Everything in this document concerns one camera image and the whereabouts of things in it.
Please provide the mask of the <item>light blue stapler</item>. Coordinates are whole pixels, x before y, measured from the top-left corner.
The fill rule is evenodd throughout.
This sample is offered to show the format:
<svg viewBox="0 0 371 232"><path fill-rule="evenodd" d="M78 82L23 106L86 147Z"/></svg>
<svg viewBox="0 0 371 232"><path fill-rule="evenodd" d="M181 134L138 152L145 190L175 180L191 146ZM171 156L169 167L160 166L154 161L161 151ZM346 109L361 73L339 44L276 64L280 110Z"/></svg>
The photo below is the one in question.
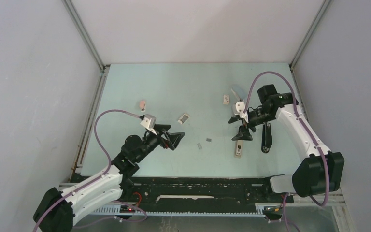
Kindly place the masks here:
<svg viewBox="0 0 371 232"><path fill-rule="evenodd" d="M247 97L246 91L239 85L232 85L231 91L238 101L244 101Z"/></svg>

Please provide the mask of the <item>beige black long stapler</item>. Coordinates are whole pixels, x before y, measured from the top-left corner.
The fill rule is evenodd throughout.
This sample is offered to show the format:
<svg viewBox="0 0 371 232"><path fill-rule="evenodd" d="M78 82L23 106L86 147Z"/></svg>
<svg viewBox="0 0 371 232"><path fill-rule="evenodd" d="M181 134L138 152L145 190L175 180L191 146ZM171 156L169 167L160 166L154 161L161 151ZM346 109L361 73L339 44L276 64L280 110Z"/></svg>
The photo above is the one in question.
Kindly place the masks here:
<svg viewBox="0 0 371 232"><path fill-rule="evenodd" d="M236 146L235 146L234 157L240 158L242 156L242 147L243 147L243 141L237 140Z"/></svg>

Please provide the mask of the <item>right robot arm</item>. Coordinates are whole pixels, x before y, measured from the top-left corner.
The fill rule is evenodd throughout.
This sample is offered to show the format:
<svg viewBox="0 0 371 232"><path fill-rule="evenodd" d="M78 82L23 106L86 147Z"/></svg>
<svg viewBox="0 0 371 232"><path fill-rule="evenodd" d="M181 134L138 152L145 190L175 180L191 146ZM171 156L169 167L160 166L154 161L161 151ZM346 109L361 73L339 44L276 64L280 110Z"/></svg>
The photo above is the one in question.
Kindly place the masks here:
<svg viewBox="0 0 371 232"><path fill-rule="evenodd" d="M274 85L265 85L258 91L260 106L246 109L244 100L232 106L234 115L228 121L241 121L234 141L251 141L251 133L263 126L261 150L267 153L272 145L271 124L278 121L288 133L300 158L300 165L292 175L270 178L270 184L262 188L262 197L276 201L281 193L295 193L301 197L337 191L344 168L344 157L332 152L316 135L306 121L298 101L292 93L278 93Z"/></svg>

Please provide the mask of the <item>pink stapler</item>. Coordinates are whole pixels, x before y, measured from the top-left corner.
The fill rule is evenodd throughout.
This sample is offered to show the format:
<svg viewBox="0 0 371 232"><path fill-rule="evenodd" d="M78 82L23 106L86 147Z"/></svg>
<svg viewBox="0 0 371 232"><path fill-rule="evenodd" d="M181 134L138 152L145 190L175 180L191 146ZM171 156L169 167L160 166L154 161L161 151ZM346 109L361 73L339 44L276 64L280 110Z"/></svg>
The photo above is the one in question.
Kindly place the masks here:
<svg viewBox="0 0 371 232"><path fill-rule="evenodd" d="M141 100L139 104L139 108L141 112L145 112L146 110L146 100Z"/></svg>

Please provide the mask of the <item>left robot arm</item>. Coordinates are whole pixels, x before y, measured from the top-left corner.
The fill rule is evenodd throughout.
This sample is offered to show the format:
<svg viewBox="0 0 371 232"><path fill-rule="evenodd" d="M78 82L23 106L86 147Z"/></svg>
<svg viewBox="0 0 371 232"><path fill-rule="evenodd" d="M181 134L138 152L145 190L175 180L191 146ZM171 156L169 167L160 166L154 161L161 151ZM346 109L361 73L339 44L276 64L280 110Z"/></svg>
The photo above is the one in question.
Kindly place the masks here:
<svg viewBox="0 0 371 232"><path fill-rule="evenodd" d="M120 153L99 173L63 190L49 189L33 215L34 231L70 232L85 216L101 206L133 196L130 178L139 163L157 147L175 150L184 132L170 133L170 125L157 125L157 132L147 131L144 137L130 135Z"/></svg>

